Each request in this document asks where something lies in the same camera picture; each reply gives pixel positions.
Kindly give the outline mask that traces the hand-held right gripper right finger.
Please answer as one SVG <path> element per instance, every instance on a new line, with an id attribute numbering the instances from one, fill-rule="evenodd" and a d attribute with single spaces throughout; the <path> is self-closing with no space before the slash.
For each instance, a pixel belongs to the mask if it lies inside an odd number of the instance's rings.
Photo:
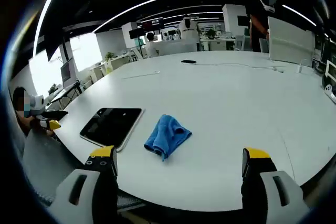
<path id="1" fill-rule="evenodd" d="M 301 187 L 256 148 L 243 149 L 241 199 L 244 223 L 300 223 L 309 212 Z"/>

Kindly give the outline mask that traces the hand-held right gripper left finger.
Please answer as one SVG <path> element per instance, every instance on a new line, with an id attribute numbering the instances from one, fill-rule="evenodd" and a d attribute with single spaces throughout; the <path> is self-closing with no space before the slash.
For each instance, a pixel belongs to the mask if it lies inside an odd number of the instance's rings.
<path id="1" fill-rule="evenodd" d="M 117 223 L 117 151 L 94 150 L 56 189 L 48 211 L 58 223 Z"/>

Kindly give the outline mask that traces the person's left hand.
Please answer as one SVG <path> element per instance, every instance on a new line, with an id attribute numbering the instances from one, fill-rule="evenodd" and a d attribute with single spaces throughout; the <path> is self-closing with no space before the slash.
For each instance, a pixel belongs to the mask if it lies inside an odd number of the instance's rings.
<path id="1" fill-rule="evenodd" d="M 30 129 L 41 129 L 40 119 L 30 116 L 27 121 Z"/>

